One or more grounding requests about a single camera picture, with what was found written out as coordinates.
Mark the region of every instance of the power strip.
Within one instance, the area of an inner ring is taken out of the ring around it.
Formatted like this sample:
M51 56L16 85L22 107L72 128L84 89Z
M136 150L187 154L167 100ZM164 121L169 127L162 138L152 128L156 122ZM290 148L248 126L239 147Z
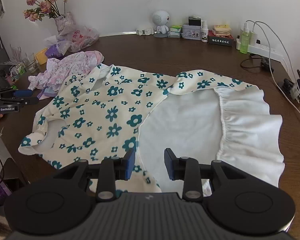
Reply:
M237 50L240 50L240 45L241 45L240 40L237 39L237 45L236 45ZM249 45L248 52L257 54L257 55L260 55L263 57L269 57L269 47L265 46L265 45L257 44L257 43L254 46ZM271 48L271 52L270 52L270 58L280 61L280 62L283 61L283 56L278 51L276 51L275 49L272 49L272 48Z

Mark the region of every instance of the dark brown tabletop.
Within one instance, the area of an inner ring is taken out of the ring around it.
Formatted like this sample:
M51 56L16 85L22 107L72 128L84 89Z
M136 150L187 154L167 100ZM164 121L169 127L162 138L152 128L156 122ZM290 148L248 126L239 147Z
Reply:
M245 70L240 62L248 57L235 48L211 45L201 41L155 38L153 36L120 35L100 38L85 50L100 51L103 63L122 65L146 72L175 76L182 71L204 69L257 85L265 93L271 114L280 114L283 123L279 136L280 151L284 156L285 170L279 186L291 195L297 212L290 234L300 239L300 117L273 84L271 74L260 69ZM272 61L276 80L283 80L287 73L279 62ZM18 88L29 85L27 76L16 84ZM47 105L51 98L35 106L26 106L18 114L7 114L0 122L4 126L2 140L18 167L30 181L40 179L54 171L44 160L18 152L22 138L32 131L35 113Z

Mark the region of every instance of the ribbed gray surface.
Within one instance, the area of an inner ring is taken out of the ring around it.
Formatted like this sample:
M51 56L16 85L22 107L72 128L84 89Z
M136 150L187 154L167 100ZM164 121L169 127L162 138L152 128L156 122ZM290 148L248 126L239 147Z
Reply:
M214 224L202 206L180 200L176 193L123 193L98 204L78 227L55 236L14 232L8 240L291 240L286 233L267 237L240 236Z

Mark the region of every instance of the flower vase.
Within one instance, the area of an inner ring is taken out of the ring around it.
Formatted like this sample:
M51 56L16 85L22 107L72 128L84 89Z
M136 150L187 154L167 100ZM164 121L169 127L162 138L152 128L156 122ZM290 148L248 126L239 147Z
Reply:
M72 19L71 12L67 12L66 15L62 15L58 18L55 18L54 20L56 22L56 26L59 34L63 31L63 29L66 26L75 24L74 20Z

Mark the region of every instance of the cream fabric with teal flowers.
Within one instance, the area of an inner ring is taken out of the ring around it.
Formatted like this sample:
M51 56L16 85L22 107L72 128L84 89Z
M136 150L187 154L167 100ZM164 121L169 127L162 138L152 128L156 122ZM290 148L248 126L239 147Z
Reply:
M105 78L102 71L108 71ZM103 78L101 87L94 90L96 82ZM94 164L104 158L123 157L130 148L136 148L131 179L116 181L118 191L160 192L139 155L140 126L148 115L169 93L183 95L218 87L240 91L252 86L205 70L172 77L101 64L87 76L73 74L65 80L58 95L36 114L33 133L22 140L19 152L39 154L60 169L79 159ZM49 150L36 151L35 146L46 137L49 121L56 119L64 120L66 125ZM90 189L95 191L96 185L97 180L92 180Z

